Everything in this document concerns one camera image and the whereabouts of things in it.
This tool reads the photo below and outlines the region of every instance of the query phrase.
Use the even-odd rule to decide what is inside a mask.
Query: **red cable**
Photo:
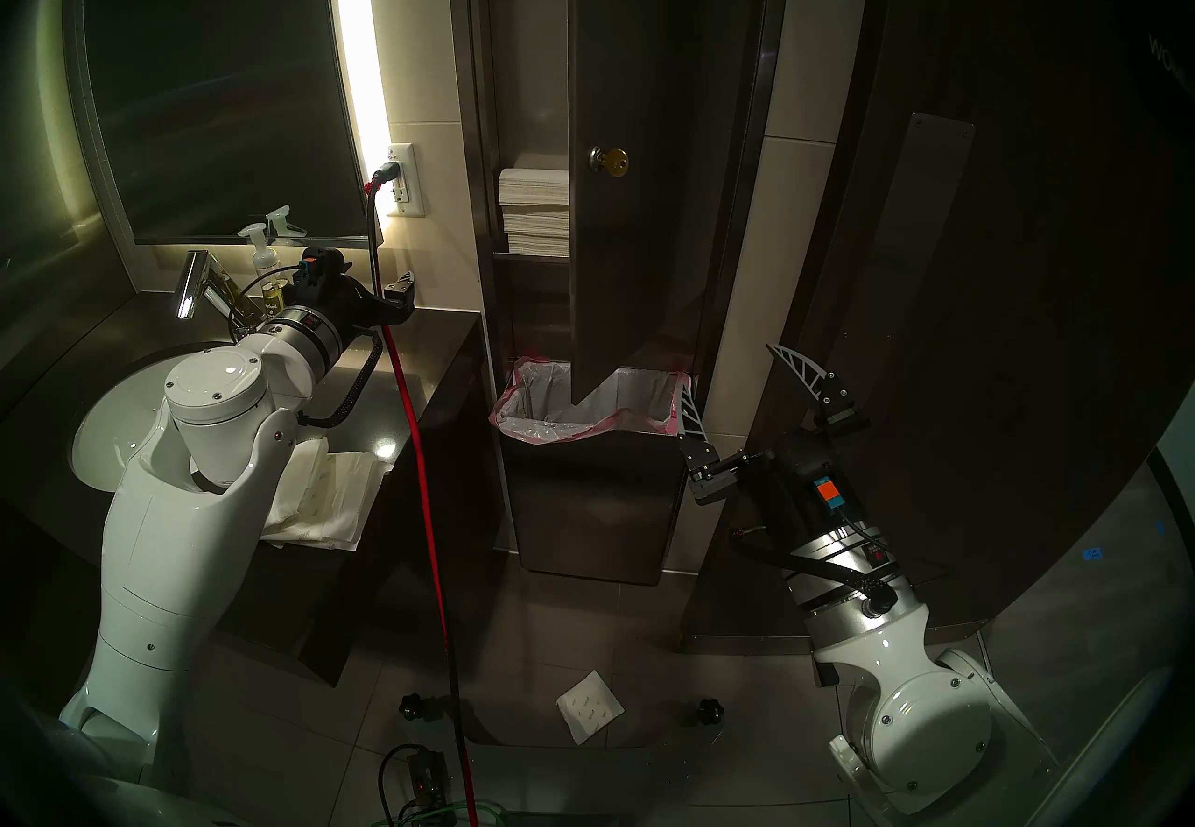
[[[381,269],[378,263],[378,243],[374,237],[378,222],[375,198],[380,183],[369,180],[366,183],[366,225],[369,232],[369,272],[373,278],[374,295],[384,295],[381,288]],[[440,562],[436,559],[436,533],[431,527],[431,498],[428,496],[428,468],[423,460],[423,439],[419,435],[419,419],[415,416],[415,406],[411,405],[411,394],[406,388],[406,375],[403,373],[403,363],[398,360],[398,349],[394,347],[394,338],[390,333],[390,326],[381,326],[382,338],[386,339],[386,350],[390,353],[390,363],[394,370],[394,382],[398,384],[398,394],[403,397],[403,412],[406,414],[406,423],[411,428],[411,443],[415,446],[415,466],[419,474],[419,504],[423,508],[423,534],[428,540],[428,560],[431,564],[431,583],[436,590],[436,605],[440,607],[440,630],[445,636],[445,657],[448,661],[448,678],[453,687],[453,698],[458,698],[459,685],[454,670],[452,642],[448,638],[448,615],[445,613],[445,595],[440,588]],[[465,735],[461,731],[459,707],[454,707],[453,725],[456,731],[456,752],[460,755],[460,771],[465,779],[465,803],[468,805],[470,827],[478,827],[477,823],[477,800],[473,797],[473,772],[468,766],[468,749],[465,746]]]
[[[398,394],[403,397],[403,411],[406,414],[406,422],[411,427],[411,443],[415,446],[415,466],[419,474],[419,504],[423,507],[423,533],[428,539],[428,559],[431,563],[431,582],[436,589],[436,605],[440,606],[440,630],[445,636],[445,655],[448,662],[453,662],[452,648],[448,645],[448,617],[445,614],[445,596],[440,588],[440,563],[436,560],[436,535],[431,527],[431,500],[428,497],[428,471],[423,461],[423,439],[419,436],[419,419],[415,416],[415,406],[411,405],[411,394],[406,390],[406,376],[403,374],[403,365],[398,360],[398,349],[394,347],[394,338],[390,333],[390,326],[381,327],[382,337],[386,339],[386,350],[390,353],[390,362],[394,368],[394,381],[398,384]],[[470,827],[477,825],[477,801],[473,798],[473,773],[468,767],[468,751],[461,739],[458,747],[460,753],[460,768],[465,779],[465,803],[468,805]]]

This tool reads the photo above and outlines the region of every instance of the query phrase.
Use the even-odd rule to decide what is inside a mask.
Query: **light strip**
[[[361,176],[369,176],[386,160],[390,124],[381,88],[378,41],[370,0],[335,0],[336,33],[343,59],[344,85],[357,139]],[[384,210],[379,208],[379,218]]]

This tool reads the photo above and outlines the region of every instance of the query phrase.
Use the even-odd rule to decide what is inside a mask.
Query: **wall outlet plate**
[[[419,170],[415,165],[415,146],[410,142],[394,142],[386,149],[390,161],[398,161],[403,173],[394,178],[392,200],[386,209],[387,216],[425,216],[423,191],[419,189]]]

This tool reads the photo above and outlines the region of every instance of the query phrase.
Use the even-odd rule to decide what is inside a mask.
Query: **red trash bag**
[[[570,376],[563,361],[520,357],[490,423],[528,445],[580,441],[615,430],[676,434],[680,392],[690,385],[688,374],[620,367],[577,405],[569,394]]]

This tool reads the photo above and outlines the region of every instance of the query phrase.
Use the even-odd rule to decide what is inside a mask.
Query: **paper on floor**
[[[578,745],[623,713],[623,706],[596,669],[556,699],[556,706],[569,725],[572,741]]]

